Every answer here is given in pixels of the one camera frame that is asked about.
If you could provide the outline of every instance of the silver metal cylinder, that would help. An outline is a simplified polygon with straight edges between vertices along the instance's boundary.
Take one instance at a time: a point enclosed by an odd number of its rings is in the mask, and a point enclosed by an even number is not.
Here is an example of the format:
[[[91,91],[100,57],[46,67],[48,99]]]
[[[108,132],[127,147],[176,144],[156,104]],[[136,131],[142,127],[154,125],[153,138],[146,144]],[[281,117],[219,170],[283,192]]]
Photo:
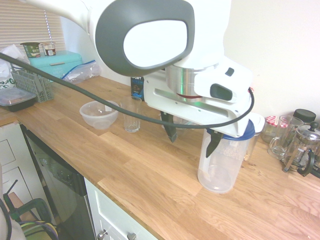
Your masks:
[[[195,77],[197,74],[209,68],[215,69],[217,66],[218,64],[202,69],[192,69],[170,65],[165,68],[166,84],[174,93],[181,97],[185,96],[185,101],[200,101],[201,96],[198,96],[195,92]]]

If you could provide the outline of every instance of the white cabinet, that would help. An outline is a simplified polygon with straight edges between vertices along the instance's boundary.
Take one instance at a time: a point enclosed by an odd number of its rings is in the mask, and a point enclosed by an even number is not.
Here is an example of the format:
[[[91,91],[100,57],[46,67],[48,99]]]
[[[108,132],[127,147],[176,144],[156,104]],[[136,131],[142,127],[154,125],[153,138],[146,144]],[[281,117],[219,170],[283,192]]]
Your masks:
[[[0,127],[0,164],[4,193],[15,180],[18,180],[11,192],[14,192],[24,204],[32,199],[41,198],[49,207],[24,135],[17,123]]]
[[[103,240],[131,240],[128,234],[135,234],[135,240],[157,240],[90,181],[84,180],[96,236],[106,230]]]

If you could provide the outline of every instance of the butcher block counter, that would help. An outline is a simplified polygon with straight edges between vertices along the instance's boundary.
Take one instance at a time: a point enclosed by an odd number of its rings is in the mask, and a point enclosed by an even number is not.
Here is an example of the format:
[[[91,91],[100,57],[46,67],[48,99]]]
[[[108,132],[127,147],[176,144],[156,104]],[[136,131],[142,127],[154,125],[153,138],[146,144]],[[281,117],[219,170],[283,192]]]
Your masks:
[[[80,84],[117,103],[130,87],[95,77]],[[160,240],[319,240],[320,179],[284,173],[259,141],[242,164],[234,188],[217,194],[197,179],[203,130],[187,130],[171,143],[164,129],[141,121],[124,130],[120,113],[106,130],[87,125],[79,113],[90,98],[52,83],[54,100],[11,113]],[[142,114],[159,119],[142,103]]]

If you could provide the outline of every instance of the cabinet handle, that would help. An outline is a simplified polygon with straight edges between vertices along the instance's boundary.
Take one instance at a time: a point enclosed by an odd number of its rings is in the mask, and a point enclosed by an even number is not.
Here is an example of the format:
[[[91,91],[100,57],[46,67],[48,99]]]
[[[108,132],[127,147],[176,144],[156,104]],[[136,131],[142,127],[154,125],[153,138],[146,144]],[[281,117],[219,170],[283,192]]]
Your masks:
[[[137,235],[135,233],[129,233],[126,237],[128,238],[128,240],[137,239]]]
[[[108,235],[108,231],[103,229],[103,232],[100,232],[97,236],[96,239],[97,240],[104,240],[105,235]]]
[[[56,62],[56,63],[50,63],[50,66],[57,66],[57,65],[62,65],[65,64],[65,62]]]

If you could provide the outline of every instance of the teal bread bin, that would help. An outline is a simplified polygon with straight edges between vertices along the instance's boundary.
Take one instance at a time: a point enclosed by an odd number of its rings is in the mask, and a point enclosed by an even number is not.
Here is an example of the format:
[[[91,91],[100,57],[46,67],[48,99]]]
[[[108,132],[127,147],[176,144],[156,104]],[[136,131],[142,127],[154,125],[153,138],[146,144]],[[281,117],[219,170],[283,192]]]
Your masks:
[[[56,55],[29,58],[31,66],[57,78],[62,78],[70,69],[82,64],[82,57],[71,51],[57,51]]]

